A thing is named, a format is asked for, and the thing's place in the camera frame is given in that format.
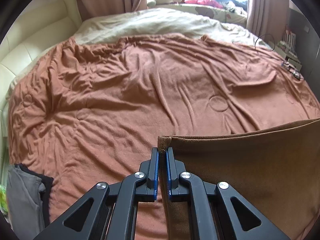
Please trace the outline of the white bedside cabinet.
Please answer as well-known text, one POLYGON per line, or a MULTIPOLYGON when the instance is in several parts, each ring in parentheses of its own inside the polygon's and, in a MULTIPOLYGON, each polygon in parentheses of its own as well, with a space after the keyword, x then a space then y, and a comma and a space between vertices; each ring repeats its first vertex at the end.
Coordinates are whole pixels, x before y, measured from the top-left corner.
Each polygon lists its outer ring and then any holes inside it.
POLYGON ((279 41, 274 49, 286 62, 293 65, 298 71, 301 70, 302 64, 295 52, 291 50, 289 45, 284 41, 279 41))

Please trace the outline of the brown printed t-shirt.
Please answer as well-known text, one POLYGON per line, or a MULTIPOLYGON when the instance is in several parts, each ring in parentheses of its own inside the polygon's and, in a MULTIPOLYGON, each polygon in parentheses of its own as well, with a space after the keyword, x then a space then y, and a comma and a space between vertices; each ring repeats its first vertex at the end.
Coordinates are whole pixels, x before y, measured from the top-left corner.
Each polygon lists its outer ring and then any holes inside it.
POLYGON ((217 137, 160 136, 187 170, 226 181, 291 239, 306 239, 319 218, 319 120, 217 137))

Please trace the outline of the pink plush toy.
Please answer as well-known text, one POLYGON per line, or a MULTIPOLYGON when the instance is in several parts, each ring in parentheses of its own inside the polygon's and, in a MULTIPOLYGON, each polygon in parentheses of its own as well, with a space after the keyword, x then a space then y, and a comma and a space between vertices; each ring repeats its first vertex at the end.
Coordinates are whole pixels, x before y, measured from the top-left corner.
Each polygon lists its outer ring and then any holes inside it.
POLYGON ((223 9, 224 6, 216 0, 184 0, 187 4, 198 4, 223 9))

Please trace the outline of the black frame on bed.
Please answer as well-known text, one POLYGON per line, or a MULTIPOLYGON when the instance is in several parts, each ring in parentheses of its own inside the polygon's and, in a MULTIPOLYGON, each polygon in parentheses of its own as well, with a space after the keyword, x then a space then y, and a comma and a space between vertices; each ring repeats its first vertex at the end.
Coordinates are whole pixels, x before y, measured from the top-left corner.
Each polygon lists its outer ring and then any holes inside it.
POLYGON ((289 63, 289 61, 283 61, 281 63, 281 66, 283 68, 285 68, 289 73, 292 74, 292 76, 297 79, 297 80, 304 80, 304 77, 302 76, 302 74, 299 72, 299 70, 292 65, 291 63, 289 63))

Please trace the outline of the white rack on cabinet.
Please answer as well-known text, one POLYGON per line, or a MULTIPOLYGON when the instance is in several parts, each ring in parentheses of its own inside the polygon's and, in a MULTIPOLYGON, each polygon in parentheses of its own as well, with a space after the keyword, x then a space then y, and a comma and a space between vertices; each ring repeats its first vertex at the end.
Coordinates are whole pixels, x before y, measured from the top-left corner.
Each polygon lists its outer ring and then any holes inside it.
POLYGON ((285 25, 282 41, 286 44, 288 50, 296 55, 296 34, 291 31, 288 25, 285 25))

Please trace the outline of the folded grey clothes stack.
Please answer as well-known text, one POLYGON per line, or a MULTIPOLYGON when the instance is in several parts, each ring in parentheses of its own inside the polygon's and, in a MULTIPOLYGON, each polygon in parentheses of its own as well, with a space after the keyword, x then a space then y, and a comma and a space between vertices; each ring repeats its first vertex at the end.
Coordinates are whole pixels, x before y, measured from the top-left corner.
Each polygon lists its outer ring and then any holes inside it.
POLYGON ((7 201, 12 229, 19 239, 34 239, 49 224, 49 198, 54 178, 24 164, 8 170, 7 201))

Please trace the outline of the bear print pillow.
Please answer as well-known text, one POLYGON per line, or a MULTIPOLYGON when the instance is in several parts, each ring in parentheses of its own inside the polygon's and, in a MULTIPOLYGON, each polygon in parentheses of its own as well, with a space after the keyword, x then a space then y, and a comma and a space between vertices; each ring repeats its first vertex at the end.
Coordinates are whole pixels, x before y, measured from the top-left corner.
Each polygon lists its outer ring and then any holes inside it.
POLYGON ((247 25, 247 12, 241 7, 220 9, 198 4, 163 4, 156 7, 202 15, 223 23, 237 24, 244 28, 247 25))

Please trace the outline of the right pink curtain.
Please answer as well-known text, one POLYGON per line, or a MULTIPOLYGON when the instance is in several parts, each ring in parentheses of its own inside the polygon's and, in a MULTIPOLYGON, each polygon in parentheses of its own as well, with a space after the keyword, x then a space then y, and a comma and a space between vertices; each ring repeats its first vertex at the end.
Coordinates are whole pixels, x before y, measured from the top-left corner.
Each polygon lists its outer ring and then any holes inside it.
POLYGON ((264 41, 279 42, 287 23, 289 0, 248 0, 246 28, 264 41))

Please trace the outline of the cream padded headboard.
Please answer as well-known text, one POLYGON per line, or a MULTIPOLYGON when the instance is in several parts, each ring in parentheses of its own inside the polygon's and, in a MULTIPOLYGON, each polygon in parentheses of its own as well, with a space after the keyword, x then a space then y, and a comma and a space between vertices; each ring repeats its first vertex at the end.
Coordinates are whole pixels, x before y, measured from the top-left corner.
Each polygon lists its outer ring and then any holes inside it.
POLYGON ((42 52, 82 24, 76 0, 58 0, 19 16, 1 42, 1 109, 11 81, 42 52))

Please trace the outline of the beige bed sheet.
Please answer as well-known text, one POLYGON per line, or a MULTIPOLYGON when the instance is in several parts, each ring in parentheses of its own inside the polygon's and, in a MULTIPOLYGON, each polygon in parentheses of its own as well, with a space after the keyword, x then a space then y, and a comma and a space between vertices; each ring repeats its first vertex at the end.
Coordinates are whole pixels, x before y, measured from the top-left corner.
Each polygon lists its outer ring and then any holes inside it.
POLYGON ((74 37, 78 44, 99 44, 115 43, 126 36, 176 33, 194 39, 208 35, 217 41, 271 49, 240 25, 168 8, 91 18, 83 22, 74 37))

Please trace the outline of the rust orange bed blanket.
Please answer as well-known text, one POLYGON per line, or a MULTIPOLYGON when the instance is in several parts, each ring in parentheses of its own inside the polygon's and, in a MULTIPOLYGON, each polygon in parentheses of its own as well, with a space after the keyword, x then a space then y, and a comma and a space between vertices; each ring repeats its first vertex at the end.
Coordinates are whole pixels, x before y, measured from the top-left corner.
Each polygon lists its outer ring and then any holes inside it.
POLYGON ((217 137, 319 118, 304 80, 265 48, 207 36, 143 35, 58 44, 12 90, 13 164, 54 178, 54 221, 99 181, 148 160, 160 136, 217 137))

